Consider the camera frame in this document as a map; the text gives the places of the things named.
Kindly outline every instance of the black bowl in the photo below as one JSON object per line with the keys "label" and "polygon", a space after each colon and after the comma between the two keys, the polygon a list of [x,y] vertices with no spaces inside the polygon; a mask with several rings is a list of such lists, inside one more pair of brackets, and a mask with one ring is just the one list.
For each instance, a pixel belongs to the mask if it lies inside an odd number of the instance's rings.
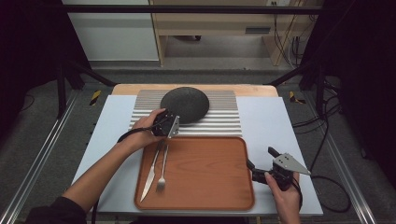
{"label": "black bowl", "polygon": [[202,119],[209,110],[209,99],[200,90],[192,87],[179,87],[165,94],[161,108],[180,116],[181,124],[193,123]]}

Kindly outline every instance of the floor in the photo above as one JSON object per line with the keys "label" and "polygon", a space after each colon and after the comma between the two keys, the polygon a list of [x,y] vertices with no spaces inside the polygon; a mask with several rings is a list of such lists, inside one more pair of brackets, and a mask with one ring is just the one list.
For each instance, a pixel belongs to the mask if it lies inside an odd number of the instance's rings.
{"label": "floor", "polygon": [[[104,77],[123,83],[246,83],[263,84],[281,77],[292,69],[283,62],[272,66],[268,52],[260,37],[203,36],[196,41],[193,36],[173,36],[168,41],[163,66],[157,63],[103,63],[92,62],[95,71]],[[101,106],[111,88],[98,84],[83,76],[87,82],[83,91],[68,89],[69,99],[76,95],[74,108],[66,124],[57,124],[56,83],[51,82],[32,89],[26,96],[26,110],[20,113],[15,127],[7,139],[1,141],[0,188],[2,197],[0,210],[7,211],[10,205],[16,208],[17,222],[22,222],[31,207],[48,204],[70,184],[90,132],[100,116]],[[277,87],[279,96],[284,98],[291,123],[297,123],[315,116],[312,105],[315,102],[313,91],[300,91],[300,77],[294,77]],[[329,80],[334,85],[335,79]],[[92,93],[102,90],[96,106],[88,106]],[[296,99],[306,100],[306,104],[292,102],[290,92]],[[59,135],[49,136],[55,125],[62,126]],[[323,137],[323,126],[296,129],[296,137],[306,163],[310,163],[318,150]],[[343,183],[351,195],[352,206],[345,213],[323,208],[323,217],[303,217],[303,223],[396,223],[394,207],[396,192],[381,174],[374,161],[361,157],[359,144],[348,128],[342,114],[330,118],[330,134],[316,166],[317,175],[326,175]],[[56,145],[49,143],[49,137],[56,139]],[[43,148],[49,153],[43,154]],[[44,164],[36,162],[36,156],[43,154]],[[30,172],[31,166],[39,175]],[[32,183],[22,181],[32,177]],[[347,204],[345,194],[337,186],[317,179],[319,199],[330,207],[343,208]],[[30,194],[18,190],[22,186]],[[21,196],[21,203],[12,201]],[[100,216],[99,223],[129,223],[133,217],[116,219],[111,215]],[[251,217],[249,223],[256,223]],[[278,223],[276,217],[263,217],[260,223]]]}

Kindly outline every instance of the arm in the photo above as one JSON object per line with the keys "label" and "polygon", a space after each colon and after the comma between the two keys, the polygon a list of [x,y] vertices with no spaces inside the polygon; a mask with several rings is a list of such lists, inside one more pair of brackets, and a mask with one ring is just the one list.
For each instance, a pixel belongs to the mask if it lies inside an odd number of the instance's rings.
{"label": "arm", "polygon": [[[163,109],[152,111],[148,117],[138,120],[133,128],[151,126],[155,117],[161,112],[163,112]],[[63,196],[77,203],[88,213],[98,201],[107,183],[122,163],[138,149],[161,139],[163,137],[154,136],[151,131],[129,135],[120,143],[117,143],[104,157],[88,169]]]}
{"label": "arm", "polygon": [[[294,173],[293,175],[298,182],[300,175],[298,173]],[[297,189],[290,187],[288,190],[282,191],[274,178],[268,173],[265,173],[265,179],[274,194],[276,210],[279,214],[280,221],[283,224],[300,224],[300,195]]]}

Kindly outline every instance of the butter knife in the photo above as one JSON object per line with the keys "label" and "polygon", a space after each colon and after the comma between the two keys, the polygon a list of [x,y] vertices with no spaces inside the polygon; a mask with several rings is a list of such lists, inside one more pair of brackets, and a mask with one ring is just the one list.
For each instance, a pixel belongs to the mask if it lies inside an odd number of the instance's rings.
{"label": "butter knife", "polygon": [[155,152],[155,156],[154,156],[154,160],[152,161],[151,167],[149,169],[148,172],[148,179],[146,180],[146,184],[145,184],[145,188],[143,189],[143,193],[142,193],[142,197],[140,198],[140,202],[143,201],[143,199],[145,199],[146,195],[149,192],[149,188],[151,187],[152,181],[154,180],[154,168],[155,168],[155,162],[157,161],[157,157],[158,157],[158,153],[160,152],[161,148],[163,147],[163,143],[165,141],[161,140],[158,145],[157,145],[157,149]]}

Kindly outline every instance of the wooden tray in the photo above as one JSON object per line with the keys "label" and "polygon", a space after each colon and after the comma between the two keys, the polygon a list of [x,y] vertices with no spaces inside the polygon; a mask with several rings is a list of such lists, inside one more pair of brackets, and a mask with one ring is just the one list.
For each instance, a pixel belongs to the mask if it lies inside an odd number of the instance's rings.
{"label": "wooden tray", "polygon": [[246,143],[239,137],[175,137],[165,166],[166,187],[157,192],[163,150],[155,178],[140,202],[157,143],[144,149],[134,203],[139,209],[248,210],[254,204]]}

